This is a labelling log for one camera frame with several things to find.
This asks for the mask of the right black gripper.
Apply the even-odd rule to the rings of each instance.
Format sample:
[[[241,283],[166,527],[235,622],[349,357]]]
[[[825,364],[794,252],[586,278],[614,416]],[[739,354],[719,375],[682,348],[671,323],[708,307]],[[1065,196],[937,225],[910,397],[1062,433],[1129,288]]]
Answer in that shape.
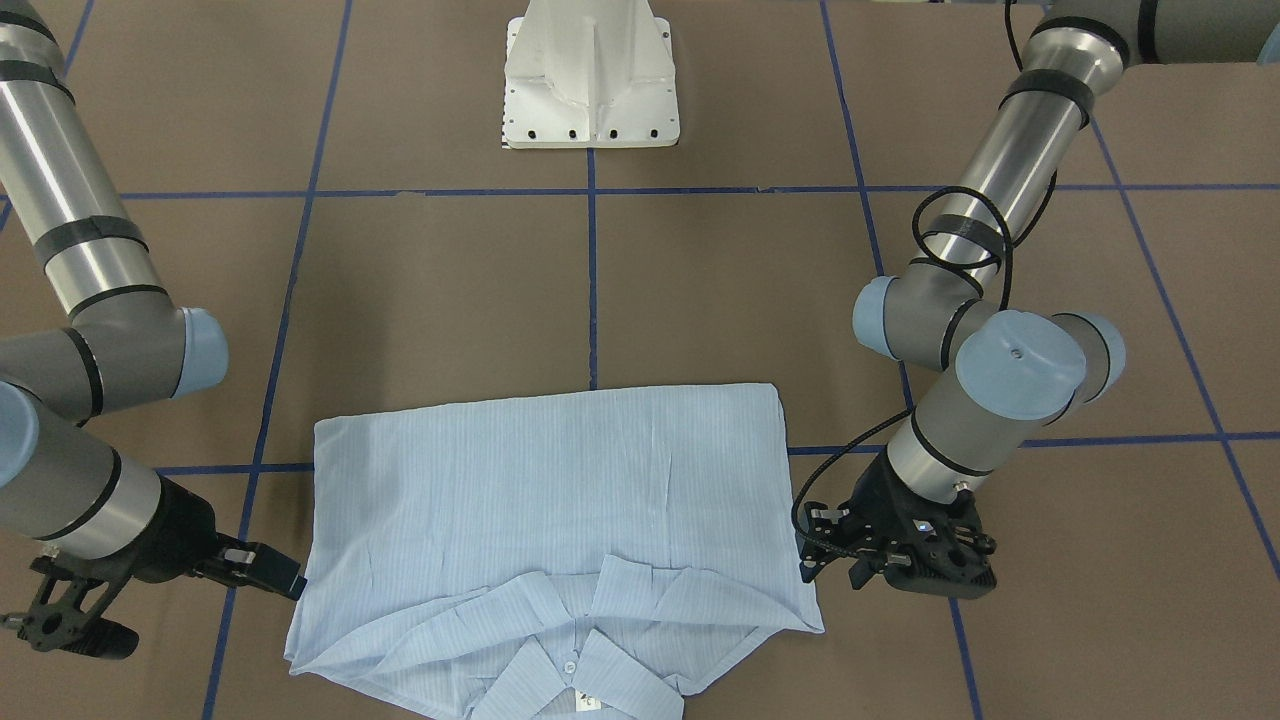
[[[221,542],[207,500],[168,478],[160,488],[157,510],[138,539],[132,578],[157,584],[197,574],[228,588],[300,600],[306,578],[297,560],[260,542]]]

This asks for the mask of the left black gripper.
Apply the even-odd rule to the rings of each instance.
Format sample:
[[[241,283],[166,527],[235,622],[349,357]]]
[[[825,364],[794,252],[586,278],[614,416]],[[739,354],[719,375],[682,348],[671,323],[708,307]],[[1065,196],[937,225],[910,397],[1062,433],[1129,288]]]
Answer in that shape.
[[[928,553],[920,546],[936,534],[934,507],[905,486],[887,452],[879,454],[861,474],[847,505],[847,509],[803,506],[803,582],[813,583],[841,559],[851,562],[850,578],[923,574]]]

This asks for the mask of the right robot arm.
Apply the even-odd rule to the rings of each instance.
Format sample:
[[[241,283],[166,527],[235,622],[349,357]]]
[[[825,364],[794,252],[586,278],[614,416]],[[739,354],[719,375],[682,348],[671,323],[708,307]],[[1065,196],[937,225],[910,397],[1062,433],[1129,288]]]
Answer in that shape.
[[[229,348],[211,313],[164,287],[27,1],[3,4],[3,190],[67,314],[3,341],[3,528],[63,557],[123,559],[145,582],[187,574],[297,600],[297,561],[219,533],[206,501],[84,428],[218,386]]]

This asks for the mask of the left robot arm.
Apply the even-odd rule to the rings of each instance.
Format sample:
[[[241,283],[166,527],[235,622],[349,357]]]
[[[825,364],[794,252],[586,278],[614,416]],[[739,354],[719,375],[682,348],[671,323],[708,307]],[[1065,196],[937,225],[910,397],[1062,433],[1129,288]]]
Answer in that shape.
[[[854,589],[974,600],[996,587],[996,539],[975,492],[1042,427],[1101,398],[1126,365],[1117,328],[1088,313],[1011,304],[1015,261],[1094,105],[1134,67],[1277,61],[1275,1],[1055,1],[1024,41],[1018,76],[956,184],[911,215],[916,246],[900,275],[858,295],[858,341],[937,382],[915,406],[864,433],[892,437],[829,506],[797,492],[797,569],[814,582],[850,561]]]

